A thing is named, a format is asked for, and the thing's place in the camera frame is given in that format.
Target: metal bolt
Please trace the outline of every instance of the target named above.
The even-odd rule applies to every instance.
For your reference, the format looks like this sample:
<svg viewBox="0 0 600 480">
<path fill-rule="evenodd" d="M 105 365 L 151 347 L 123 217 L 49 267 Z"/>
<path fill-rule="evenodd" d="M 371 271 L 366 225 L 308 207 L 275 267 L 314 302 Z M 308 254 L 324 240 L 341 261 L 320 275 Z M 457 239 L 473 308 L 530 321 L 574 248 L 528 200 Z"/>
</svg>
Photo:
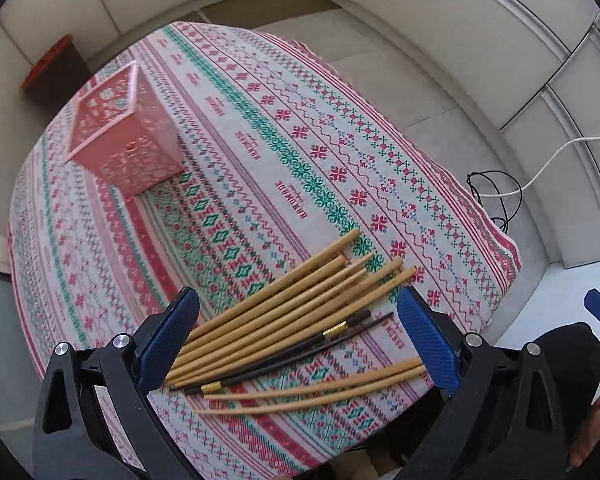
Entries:
<svg viewBox="0 0 600 480">
<path fill-rule="evenodd" d="M 69 343 L 58 343 L 56 345 L 56 354 L 57 355 L 64 355 L 69 351 Z"/>
<path fill-rule="evenodd" d="M 482 344 L 482 338 L 477 334 L 467 334 L 464 340 L 469 346 L 473 346 L 474 348 L 478 348 Z"/>
<path fill-rule="evenodd" d="M 116 348 L 124 348 L 129 344 L 129 336 L 127 334 L 120 334 L 115 336 L 113 339 L 113 346 Z"/>
<path fill-rule="evenodd" d="M 529 343 L 526 346 L 526 351 L 531 355 L 540 355 L 540 347 L 536 343 Z"/>
</svg>

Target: table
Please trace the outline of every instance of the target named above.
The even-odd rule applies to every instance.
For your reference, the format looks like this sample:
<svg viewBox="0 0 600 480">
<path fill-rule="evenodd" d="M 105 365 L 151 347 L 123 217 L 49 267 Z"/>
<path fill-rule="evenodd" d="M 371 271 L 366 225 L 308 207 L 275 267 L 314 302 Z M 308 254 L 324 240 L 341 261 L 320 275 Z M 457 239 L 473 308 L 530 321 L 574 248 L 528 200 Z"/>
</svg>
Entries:
<svg viewBox="0 0 600 480">
<path fill-rule="evenodd" d="M 75 100 L 137 59 L 180 129 L 186 170 L 134 199 L 74 163 Z M 174 22 L 122 52 L 49 124 L 16 181 L 10 251 L 18 314 L 38 373 L 56 343 L 104 345 L 160 312 L 182 285 L 203 319 L 359 226 L 347 256 L 373 271 L 402 256 L 414 284 L 463 331 L 484 329 L 520 270 L 518 250 L 458 181 L 306 46 L 269 34 Z M 377 301 L 395 307 L 395 291 Z M 363 372 L 414 356 L 397 318 L 301 365 L 236 387 L 261 390 Z M 197 416 L 199 397 L 150 401 L 207 479 L 270 479 L 365 440 L 431 386 L 426 374 L 303 412 Z M 101 402 L 139 465 L 110 400 Z"/>
</svg>

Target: pink box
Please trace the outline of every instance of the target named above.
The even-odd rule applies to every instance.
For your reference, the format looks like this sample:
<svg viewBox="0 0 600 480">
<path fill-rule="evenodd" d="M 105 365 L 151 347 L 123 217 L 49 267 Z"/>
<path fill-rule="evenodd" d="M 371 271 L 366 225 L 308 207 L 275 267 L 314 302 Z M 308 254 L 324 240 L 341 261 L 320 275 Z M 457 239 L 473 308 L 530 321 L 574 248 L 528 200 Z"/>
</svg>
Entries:
<svg viewBox="0 0 600 480">
<path fill-rule="evenodd" d="M 76 103 L 69 160 L 133 196 L 181 173 L 178 128 L 135 61 Z"/>
</svg>

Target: tablecloth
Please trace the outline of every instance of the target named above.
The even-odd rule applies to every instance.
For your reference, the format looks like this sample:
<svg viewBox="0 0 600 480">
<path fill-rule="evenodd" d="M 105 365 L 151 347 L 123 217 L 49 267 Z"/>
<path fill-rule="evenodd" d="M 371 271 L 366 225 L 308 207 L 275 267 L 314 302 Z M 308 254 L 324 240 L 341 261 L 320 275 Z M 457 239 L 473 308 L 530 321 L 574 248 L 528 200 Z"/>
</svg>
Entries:
<svg viewBox="0 0 600 480">
<path fill-rule="evenodd" d="M 74 163 L 77 97 L 139 61 L 179 128 L 185 171 L 133 199 Z M 49 124 L 17 178 L 10 251 L 18 313 L 43 375 L 56 343 L 132 333 L 182 285 L 202 319 L 224 311 L 353 227 L 347 252 L 417 266 L 414 284 L 463 331 L 480 332 L 520 270 L 518 250 L 444 168 L 303 44 L 174 22 L 99 71 Z M 395 307 L 395 291 L 373 305 Z M 300 365 L 237 386 L 309 384 L 414 356 L 397 317 Z M 150 401 L 207 479 L 292 476 L 365 440 L 428 388 L 409 383 L 302 412 L 197 416 L 199 397 Z M 138 465 L 106 395 L 122 455 Z"/>
</svg>

